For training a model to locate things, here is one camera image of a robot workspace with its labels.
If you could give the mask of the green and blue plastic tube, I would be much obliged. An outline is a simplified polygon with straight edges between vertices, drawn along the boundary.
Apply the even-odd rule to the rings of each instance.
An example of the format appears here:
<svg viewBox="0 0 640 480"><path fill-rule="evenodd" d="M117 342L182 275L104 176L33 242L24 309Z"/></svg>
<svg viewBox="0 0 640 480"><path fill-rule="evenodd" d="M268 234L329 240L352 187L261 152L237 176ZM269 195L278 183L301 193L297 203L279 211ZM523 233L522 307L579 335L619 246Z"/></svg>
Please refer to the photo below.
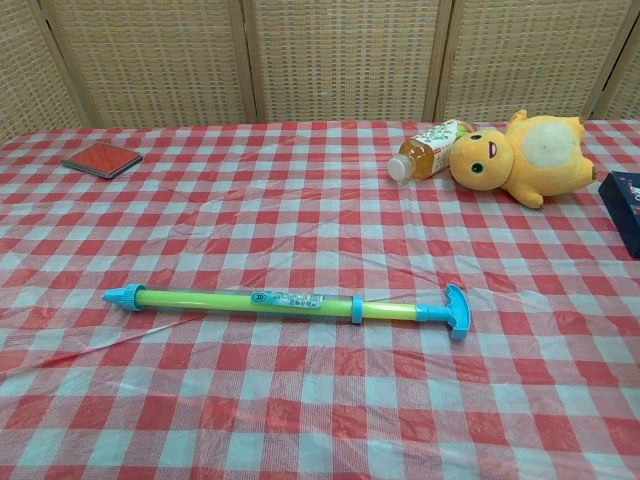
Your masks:
<svg viewBox="0 0 640 480"><path fill-rule="evenodd" d="M445 324L451 337L464 339L472 323L471 310L463 291L454 284L445 288L444 306L427 304L385 303L365 301L354 296L351 307L351 323L361 324L364 320L392 320L416 323L438 322Z"/></svg>

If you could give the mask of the green and blue water gun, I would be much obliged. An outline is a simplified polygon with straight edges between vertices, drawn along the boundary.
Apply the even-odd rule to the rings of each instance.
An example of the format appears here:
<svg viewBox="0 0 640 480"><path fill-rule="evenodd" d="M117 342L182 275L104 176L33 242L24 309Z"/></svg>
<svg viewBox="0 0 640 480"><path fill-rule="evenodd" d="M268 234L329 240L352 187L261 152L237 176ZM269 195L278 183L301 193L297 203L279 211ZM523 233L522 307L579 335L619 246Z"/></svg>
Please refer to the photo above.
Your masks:
<svg viewBox="0 0 640 480"><path fill-rule="evenodd" d="M155 290L142 284L108 289L102 299L128 311L147 308L250 312L277 316L344 317L354 324L364 318L364 300L330 298L322 294L286 293L258 290L252 292Z"/></svg>

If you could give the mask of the tea bottle white cap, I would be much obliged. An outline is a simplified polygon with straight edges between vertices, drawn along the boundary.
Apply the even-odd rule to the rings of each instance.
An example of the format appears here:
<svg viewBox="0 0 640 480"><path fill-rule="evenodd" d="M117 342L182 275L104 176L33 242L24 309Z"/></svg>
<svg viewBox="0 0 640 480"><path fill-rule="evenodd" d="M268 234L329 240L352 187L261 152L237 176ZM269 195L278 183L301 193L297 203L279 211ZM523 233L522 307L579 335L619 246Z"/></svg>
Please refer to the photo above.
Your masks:
<svg viewBox="0 0 640 480"><path fill-rule="evenodd" d="M406 140L387 163L396 182L426 180L449 166L450 150L461 137L475 129L460 120L448 120Z"/></svg>

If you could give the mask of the red white checkered tablecloth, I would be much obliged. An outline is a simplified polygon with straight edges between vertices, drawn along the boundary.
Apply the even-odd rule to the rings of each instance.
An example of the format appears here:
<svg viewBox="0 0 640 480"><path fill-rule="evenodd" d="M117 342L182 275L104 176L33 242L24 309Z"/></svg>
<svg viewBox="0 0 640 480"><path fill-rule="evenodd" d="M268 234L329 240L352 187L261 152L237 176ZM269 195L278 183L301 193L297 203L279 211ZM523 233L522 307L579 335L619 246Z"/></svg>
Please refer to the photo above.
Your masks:
<svg viewBox="0 0 640 480"><path fill-rule="evenodd" d="M640 259L596 187L395 184L413 122L58 130L0 147L0 480L640 480ZM113 179L63 159L138 152ZM442 323L108 289L444 306Z"/></svg>

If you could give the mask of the yellow plush toy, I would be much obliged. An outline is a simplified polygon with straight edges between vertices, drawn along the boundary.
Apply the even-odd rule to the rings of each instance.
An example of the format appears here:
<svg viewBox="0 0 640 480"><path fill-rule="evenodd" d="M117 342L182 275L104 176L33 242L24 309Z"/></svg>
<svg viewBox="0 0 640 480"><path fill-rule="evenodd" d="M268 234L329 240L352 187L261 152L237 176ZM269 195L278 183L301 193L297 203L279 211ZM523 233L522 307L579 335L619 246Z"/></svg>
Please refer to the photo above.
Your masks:
<svg viewBox="0 0 640 480"><path fill-rule="evenodd" d="M582 152L585 135L578 116L530 117L522 109L503 132L478 130L456 140L450 172L468 189L502 189L525 207L540 209L545 198L595 181L596 167Z"/></svg>

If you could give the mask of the small red notebook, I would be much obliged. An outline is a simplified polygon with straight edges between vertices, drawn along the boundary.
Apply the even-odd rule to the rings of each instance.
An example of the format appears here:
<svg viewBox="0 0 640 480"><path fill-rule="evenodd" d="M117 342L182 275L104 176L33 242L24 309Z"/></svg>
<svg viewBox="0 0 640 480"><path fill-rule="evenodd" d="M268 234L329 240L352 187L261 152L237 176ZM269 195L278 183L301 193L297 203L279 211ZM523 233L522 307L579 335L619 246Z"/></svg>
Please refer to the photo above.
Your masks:
<svg viewBox="0 0 640 480"><path fill-rule="evenodd" d="M136 165L143 156L136 151L94 142L86 148L63 159L61 164L103 179L113 179Z"/></svg>

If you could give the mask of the dark blue printed box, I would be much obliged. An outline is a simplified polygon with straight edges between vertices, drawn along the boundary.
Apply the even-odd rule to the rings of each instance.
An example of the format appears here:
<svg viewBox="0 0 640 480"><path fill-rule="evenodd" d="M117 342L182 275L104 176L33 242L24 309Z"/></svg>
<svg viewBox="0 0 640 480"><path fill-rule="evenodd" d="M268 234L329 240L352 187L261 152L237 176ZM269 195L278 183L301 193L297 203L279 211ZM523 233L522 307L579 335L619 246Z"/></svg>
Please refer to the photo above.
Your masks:
<svg viewBox="0 0 640 480"><path fill-rule="evenodd" d="M640 259L640 173L612 171L598 192L629 255Z"/></svg>

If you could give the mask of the woven folding screen wooden frame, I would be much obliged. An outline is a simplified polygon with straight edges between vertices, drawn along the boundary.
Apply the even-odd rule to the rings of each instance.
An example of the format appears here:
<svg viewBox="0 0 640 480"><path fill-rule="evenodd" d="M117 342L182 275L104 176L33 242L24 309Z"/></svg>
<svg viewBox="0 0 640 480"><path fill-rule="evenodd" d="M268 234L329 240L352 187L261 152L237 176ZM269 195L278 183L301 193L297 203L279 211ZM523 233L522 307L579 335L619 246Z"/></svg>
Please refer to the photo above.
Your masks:
<svg viewBox="0 0 640 480"><path fill-rule="evenodd" d="M519 108L640 117L640 0L0 0L0 145Z"/></svg>

